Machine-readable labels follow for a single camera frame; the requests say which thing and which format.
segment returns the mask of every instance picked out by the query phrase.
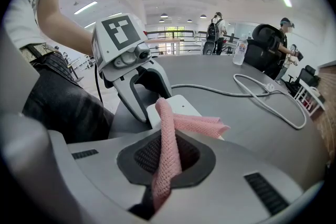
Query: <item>white cable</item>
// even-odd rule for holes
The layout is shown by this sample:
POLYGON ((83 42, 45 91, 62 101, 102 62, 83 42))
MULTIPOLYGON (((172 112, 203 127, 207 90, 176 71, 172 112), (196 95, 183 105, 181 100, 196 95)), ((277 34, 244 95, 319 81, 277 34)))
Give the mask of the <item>white cable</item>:
POLYGON ((199 88, 199 89, 203 89, 206 91, 211 91, 211 92, 215 92, 215 93, 219 93, 222 95, 227 95, 227 96, 232 96, 232 97, 254 97, 262 106, 264 106, 268 111, 270 111, 271 113, 273 113, 275 116, 281 118, 282 120, 284 120, 285 122, 287 122, 290 126, 292 126, 294 129, 302 129, 306 122, 307 122, 307 118, 306 118, 306 114, 303 110, 303 108, 301 107, 301 105, 289 94, 284 93, 280 90, 274 90, 274 85, 269 83, 269 84, 263 84, 260 81, 251 78, 249 76, 243 75, 243 74, 234 74, 233 79, 235 80, 235 82, 240 85, 245 91, 247 91, 249 94, 244 94, 244 93, 230 93, 230 92, 224 92, 224 91, 219 91, 210 87, 206 87, 206 86, 202 86, 202 85, 195 85, 195 84, 177 84, 177 85, 173 85, 172 89, 174 88, 185 88, 185 87, 191 87, 191 88, 199 88), (255 82, 256 84, 258 84, 259 86, 261 86, 266 92, 265 93, 260 93, 260 94, 254 94, 253 92, 251 92, 243 83, 241 83, 236 77, 243 77, 246 79, 249 79, 253 82, 255 82), (300 126, 295 125, 294 123, 292 123, 291 121, 289 121, 287 118, 285 118, 282 114, 280 114, 279 112, 277 112, 276 110, 274 110, 273 108, 271 108, 270 106, 268 106, 267 104, 265 104, 260 98, 258 97, 265 97, 265 96, 269 96, 271 94, 275 94, 275 93, 282 93, 285 96, 289 97, 290 100, 294 101, 295 104, 299 107, 300 111, 302 112, 302 115, 304 117, 304 123, 300 126))

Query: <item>power cord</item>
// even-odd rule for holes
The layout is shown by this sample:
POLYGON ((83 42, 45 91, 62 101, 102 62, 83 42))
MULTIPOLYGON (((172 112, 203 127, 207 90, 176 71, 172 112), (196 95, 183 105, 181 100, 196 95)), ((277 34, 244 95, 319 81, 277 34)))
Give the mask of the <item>power cord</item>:
POLYGON ((100 99, 100 102, 104 105, 103 99, 102 99, 101 94, 100 94, 99 84, 98 84, 97 63, 94 64, 94 75, 95 75, 96 87, 97 87, 99 99, 100 99))
POLYGON ((262 106, 264 106, 268 111, 270 111, 271 113, 273 113, 275 116, 281 118, 283 121, 287 122, 290 126, 292 126, 294 129, 296 130, 300 130, 302 129, 307 122, 307 118, 306 118, 306 114, 303 110, 303 108, 301 107, 301 105, 289 94, 284 93, 280 90, 275 90, 275 87, 273 84, 269 83, 269 84, 263 84, 260 81, 251 78, 249 76, 243 75, 243 74, 234 74, 233 79, 235 80, 235 82, 240 85, 245 91, 247 91, 249 94, 245 94, 245 93, 230 93, 230 92, 225 92, 225 91, 220 91, 220 90, 216 90, 210 87, 206 87, 206 86, 202 86, 202 85, 195 85, 195 84, 177 84, 177 85, 173 85, 172 89, 174 88, 185 88, 185 87, 190 87, 190 88, 199 88, 199 89, 203 89, 206 91, 211 91, 211 92, 215 92, 218 94, 222 94, 222 95, 227 95, 227 96, 232 96, 232 97, 253 97, 255 98, 262 106), (258 84, 259 86, 261 86, 264 90, 265 93, 259 93, 259 94, 254 94, 253 92, 251 92, 243 83, 241 83, 237 77, 243 77, 246 79, 249 79, 253 82, 255 82, 256 84, 258 84), (268 106, 265 102, 263 102, 259 97, 265 97, 265 96, 269 96, 271 94, 275 94, 275 93, 281 93, 284 94, 285 96, 289 97, 290 100, 294 101, 295 104, 299 107, 300 111, 302 112, 302 115, 304 117, 304 122, 302 125, 297 126, 294 123, 292 123, 291 121, 289 121, 287 118, 285 118, 282 114, 280 114, 279 112, 277 112, 276 110, 274 110, 273 108, 271 108, 270 106, 268 106))

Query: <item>pink towel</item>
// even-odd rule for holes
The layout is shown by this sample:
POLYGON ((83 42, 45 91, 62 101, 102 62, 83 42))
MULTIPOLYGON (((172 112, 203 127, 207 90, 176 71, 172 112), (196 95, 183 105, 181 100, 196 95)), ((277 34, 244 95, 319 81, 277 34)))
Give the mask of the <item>pink towel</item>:
POLYGON ((155 108, 161 118, 161 155, 152 182, 154 208, 157 211, 171 192, 171 179, 182 172, 175 129, 219 138, 230 127, 225 126, 220 118, 174 114, 164 98, 158 99, 155 108))

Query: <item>round table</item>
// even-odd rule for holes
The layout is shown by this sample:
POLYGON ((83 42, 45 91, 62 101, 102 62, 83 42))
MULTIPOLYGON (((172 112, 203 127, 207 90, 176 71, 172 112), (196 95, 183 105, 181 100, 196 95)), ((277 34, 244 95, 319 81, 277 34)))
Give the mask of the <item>round table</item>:
MULTIPOLYGON (((259 70, 243 64, 232 63, 230 56, 165 56, 155 59, 164 69, 171 85, 190 83, 215 89, 245 93, 233 80, 236 73, 245 74, 262 83, 273 83, 284 89, 259 70)), ((239 78, 254 93, 262 89, 250 80, 239 78)), ((140 89, 140 95, 149 105, 156 95, 140 89)), ((231 129, 223 138, 246 147, 262 159, 291 176, 304 190, 321 180, 328 161, 322 137, 307 115, 307 124, 295 130, 286 122, 266 111, 253 98, 237 98, 219 95, 195 88, 173 89, 173 95, 181 94, 203 116, 219 116, 231 129)), ((266 104, 300 125, 303 116, 298 107, 282 94, 262 98, 266 104)), ((138 122, 120 102, 113 120, 112 131, 138 133, 150 129, 150 125, 138 122)))

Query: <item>brick wall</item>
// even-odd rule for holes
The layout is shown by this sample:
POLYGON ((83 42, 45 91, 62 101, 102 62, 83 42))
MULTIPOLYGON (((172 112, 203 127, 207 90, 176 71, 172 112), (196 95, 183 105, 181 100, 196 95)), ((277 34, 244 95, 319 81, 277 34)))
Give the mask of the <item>brick wall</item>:
POLYGON ((318 89, 325 98, 326 111, 321 113, 314 123, 321 132, 330 159, 333 161, 336 150, 336 65, 321 68, 319 77, 321 81, 318 89))

